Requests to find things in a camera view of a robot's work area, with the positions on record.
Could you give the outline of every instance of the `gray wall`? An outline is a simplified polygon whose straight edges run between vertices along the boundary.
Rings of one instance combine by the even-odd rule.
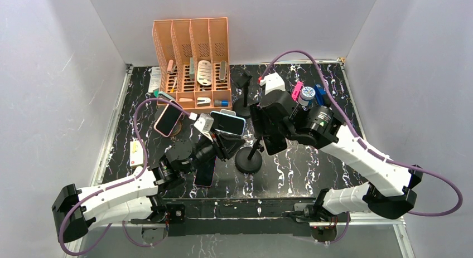
[[[51,206],[90,184],[124,69],[89,0],[0,0],[0,256],[64,255]]]
[[[156,65],[154,20],[228,17],[230,62],[268,62],[301,48],[345,57],[375,0],[91,0],[126,63]],[[285,60],[305,59],[288,55]]]
[[[377,0],[346,64],[368,140],[392,158],[458,184],[463,208],[406,215],[417,257],[471,257],[473,0]],[[426,176],[417,211],[444,211],[454,192]]]

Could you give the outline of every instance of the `pink clip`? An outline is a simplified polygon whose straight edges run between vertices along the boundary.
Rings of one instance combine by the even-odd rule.
[[[304,87],[304,83],[302,81],[298,81],[296,84],[296,87],[294,87],[294,91],[292,91],[292,99],[294,99],[294,101],[297,101],[297,98],[299,97],[299,93],[301,92],[303,87]]]

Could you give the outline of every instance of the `marble tabletop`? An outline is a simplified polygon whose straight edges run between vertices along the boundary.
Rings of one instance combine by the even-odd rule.
[[[360,132],[353,103],[342,72],[340,63],[320,64],[330,91],[347,116],[352,120],[355,129]],[[253,75],[249,88],[249,96],[258,101],[261,91],[256,79],[264,71],[266,65],[232,65],[231,79],[240,77],[244,70]],[[314,86],[321,80],[311,64],[278,64],[272,71],[278,72],[286,80],[286,89],[293,89],[297,81]],[[103,182],[107,183],[123,178],[132,173],[129,166],[129,142],[136,138],[132,119],[136,106],[147,98],[154,97],[146,93],[150,81],[151,67],[134,67],[128,90],[124,99],[123,109],[118,122],[113,146]],[[232,85],[232,100],[242,97],[242,91]],[[200,134],[192,128],[192,121],[186,119],[182,123],[181,132],[175,137],[164,138],[153,130],[156,104],[148,104],[139,114],[141,136],[146,140],[149,164],[154,166],[170,147],[173,141],[189,139],[197,141]],[[245,146],[254,142],[253,127],[247,120],[244,133],[247,141]],[[317,149],[288,142],[288,148],[272,157],[262,153],[263,165],[255,175],[245,175],[235,168],[234,160],[227,162],[217,160],[213,186],[209,188],[194,185],[194,175],[186,176],[186,183],[168,191],[164,198],[310,198],[317,196],[323,188],[345,188],[357,186],[366,180],[340,160],[333,158]]]

